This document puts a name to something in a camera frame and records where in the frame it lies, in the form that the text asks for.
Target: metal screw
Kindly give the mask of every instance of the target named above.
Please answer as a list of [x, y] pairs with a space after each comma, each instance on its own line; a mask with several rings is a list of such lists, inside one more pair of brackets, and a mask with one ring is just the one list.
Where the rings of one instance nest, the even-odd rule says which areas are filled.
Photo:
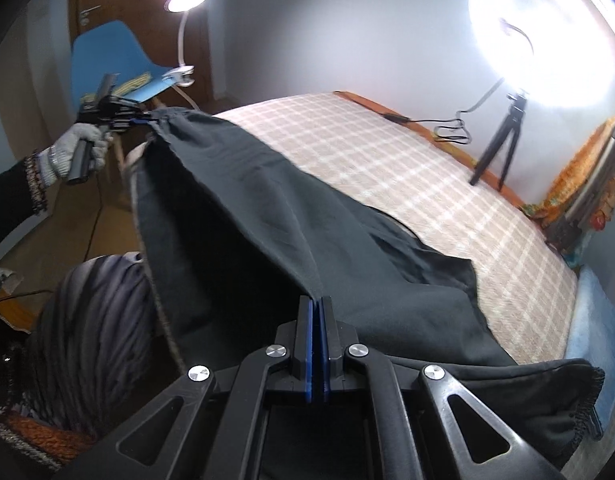
[[270, 345], [265, 349], [268, 357], [283, 357], [288, 351], [283, 345]]
[[201, 382], [210, 376], [210, 371], [202, 365], [193, 366], [188, 370], [188, 377], [192, 381]]
[[429, 365], [423, 369], [423, 373], [428, 379], [438, 381], [445, 377], [445, 370], [438, 365]]
[[348, 347], [348, 352], [352, 357], [365, 357], [367, 354], [369, 354], [369, 350], [367, 349], [367, 347], [365, 345], [362, 345], [361, 343], [350, 345]]

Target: bracelet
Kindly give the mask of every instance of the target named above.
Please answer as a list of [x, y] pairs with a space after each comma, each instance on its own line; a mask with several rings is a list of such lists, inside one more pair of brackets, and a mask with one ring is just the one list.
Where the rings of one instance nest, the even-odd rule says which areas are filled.
[[45, 195], [45, 187], [41, 180], [36, 150], [32, 156], [25, 159], [25, 176], [27, 178], [28, 188], [30, 189], [30, 197], [32, 198], [32, 211], [34, 211], [34, 214], [46, 211], [48, 208], [48, 199]]
[[57, 169], [59, 162], [57, 161], [57, 152], [54, 149], [54, 144], [51, 145], [50, 149], [48, 150], [48, 161], [50, 163], [50, 169], [54, 172], [57, 178], [60, 178], [61, 175], [59, 173], [59, 170]]

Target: striped fabric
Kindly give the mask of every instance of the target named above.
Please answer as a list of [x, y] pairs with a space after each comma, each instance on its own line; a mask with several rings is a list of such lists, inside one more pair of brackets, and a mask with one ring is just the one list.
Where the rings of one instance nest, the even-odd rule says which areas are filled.
[[108, 433], [113, 410], [149, 367], [155, 317], [139, 253], [73, 267], [25, 342], [27, 384], [15, 410], [60, 430]]
[[469, 258], [479, 306], [520, 364], [560, 359], [576, 276], [541, 233], [469, 170], [410, 130], [334, 94], [283, 98], [218, 117], [300, 169], [412, 228], [437, 250]]

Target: electrical cord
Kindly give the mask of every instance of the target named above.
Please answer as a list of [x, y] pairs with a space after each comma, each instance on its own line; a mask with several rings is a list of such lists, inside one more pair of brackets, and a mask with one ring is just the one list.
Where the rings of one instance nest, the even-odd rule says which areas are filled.
[[[483, 97], [481, 97], [475, 105], [471, 106], [467, 110], [459, 110], [456, 113], [456, 117], [454, 119], [410, 119], [409, 117], [405, 117], [399, 114], [382, 114], [388, 121], [392, 121], [396, 124], [409, 124], [409, 123], [443, 123], [434, 127], [432, 131], [434, 140], [436, 142], [454, 142], [455, 144], [469, 144], [472, 142], [472, 134], [470, 134], [469, 130], [465, 126], [465, 121], [461, 118], [462, 114], [470, 114], [476, 110], [478, 110], [483, 103], [485, 103], [494, 92], [496, 92], [505, 81], [505, 77], [500, 78], [491, 89], [489, 89]], [[450, 132], [463, 132], [462, 135], [441, 135], [439, 133], [440, 130], [448, 130]]]
[[172, 85], [172, 88], [174, 88], [174, 90], [176, 92], [178, 92], [179, 94], [181, 94], [181, 96], [190, 104], [192, 105], [192, 108], [194, 108], [195, 110], [197, 110], [198, 112], [201, 111], [201, 109], [199, 108], [199, 105], [196, 104], [194, 102], [194, 100], [188, 95], [186, 94], [183, 90], [181, 90], [178, 85]]
[[54, 294], [54, 291], [49, 290], [47, 288], [40, 288], [39, 290], [33, 290], [31, 292], [21, 292], [19, 294], [10, 294], [9, 296], [0, 298], [0, 303], [1, 301], [15, 300], [16, 298], [24, 298], [25, 296], [34, 296], [37, 294]]
[[99, 193], [99, 211], [96, 212], [96, 218], [94, 219], [94, 225], [92, 225], [92, 232], [90, 233], [88, 248], [86, 249], [86, 254], [83, 256], [83, 261], [86, 261], [88, 259], [88, 254], [90, 253], [90, 249], [92, 248], [92, 240], [94, 240], [94, 233], [96, 232], [96, 226], [99, 223], [99, 218], [101, 218], [101, 213], [104, 210], [104, 198], [101, 193], [101, 183], [99, 182], [98, 174], [96, 174], [96, 189]]

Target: wooden bed frame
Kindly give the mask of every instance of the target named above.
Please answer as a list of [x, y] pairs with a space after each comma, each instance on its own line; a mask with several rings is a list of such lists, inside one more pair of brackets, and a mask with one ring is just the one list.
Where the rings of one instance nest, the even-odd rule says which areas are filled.
[[[390, 108], [384, 107], [383, 105], [375, 103], [374, 101], [370, 101], [369, 99], [366, 99], [365, 97], [361, 97], [360, 95], [357, 95], [352, 92], [337, 91], [334, 93], [344, 99], [347, 99], [348, 101], [352, 101], [356, 104], [359, 104], [367, 108], [368, 110], [372, 110], [373, 112], [376, 112], [377, 114], [386, 114], [386, 113], [397, 114], [398, 113], [398, 112], [395, 112], [394, 110], [391, 110]], [[432, 132], [428, 130], [427, 128], [425, 128], [424, 126], [421, 126], [418, 123], [409, 123], [403, 127], [408, 128], [409, 130], [412, 130], [413, 132], [416, 132], [417, 134], [422, 136], [424, 139], [428, 140], [428, 142], [433, 144], [435, 147], [437, 147], [441, 151], [454, 157], [458, 162], [463, 164], [463, 166], [465, 166], [466, 168], [469, 168], [470, 170], [474, 169], [476, 165], [475, 158], [468, 155], [466, 152], [462, 151], [461, 149], [457, 148], [456, 145], [450, 142], [436, 142], [434, 140], [434, 135], [432, 134]], [[485, 173], [481, 177], [481, 180], [485, 182], [486, 184], [488, 184], [488, 186], [490, 186], [492, 189], [497, 190], [498, 185], [499, 185], [499, 178], [491, 171], [485, 170]], [[510, 204], [512, 204], [516, 208], [520, 208], [521, 206], [524, 205], [523, 200], [521, 200], [520, 197], [507, 186], [503, 186], [503, 189], [500, 191], [500, 194], [504, 197], [505, 200], [507, 200]]]

